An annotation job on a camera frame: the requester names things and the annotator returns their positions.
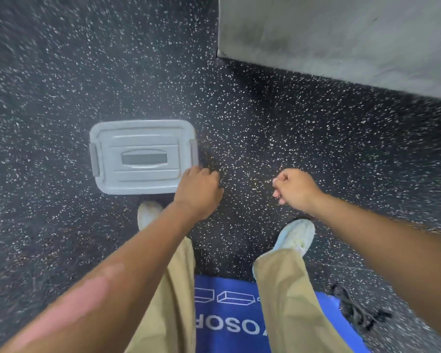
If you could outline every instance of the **pant leg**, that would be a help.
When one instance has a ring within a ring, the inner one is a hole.
[[[194,264],[184,238],[125,353],[195,353]]]
[[[352,352],[323,314],[296,250],[263,255],[253,268],[272,353]]]

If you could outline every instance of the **container lid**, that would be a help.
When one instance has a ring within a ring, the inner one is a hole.
[[[90,130],[90,157],[104,193],[173,193],[198,164],[195,130],[185,120],[101,122]]]

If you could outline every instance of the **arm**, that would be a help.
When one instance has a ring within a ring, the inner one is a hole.
[[[441,235],[361,209],[317,187],[312,177],[286,169],[273,180],[280,204],[309,213],[353,246],[395,292],[441,334]]]
[[[195,223],[217,208],[219,173],[195,166],[174,201],[5,344],[0,353],[123,352],[171,257]]]

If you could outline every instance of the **blue yoga mat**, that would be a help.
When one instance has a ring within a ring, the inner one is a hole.
[[[323,313],[355,353],[368,353],[335,297],[316,292]],[[254,282],[196,275],[196,353],[270,353]]]

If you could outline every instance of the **hand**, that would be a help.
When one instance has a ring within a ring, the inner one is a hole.
[[[287,168],[273,179],[276,190],[273,197],[279,198],[279,204],[313,215],[314,201],[323,196],[311,175],[296,168]]]
[[[219,205],[224,189],[219,188],[219,172],[193,166],[183,173],[174,203],[193,211],[196,221],[206,219]]]

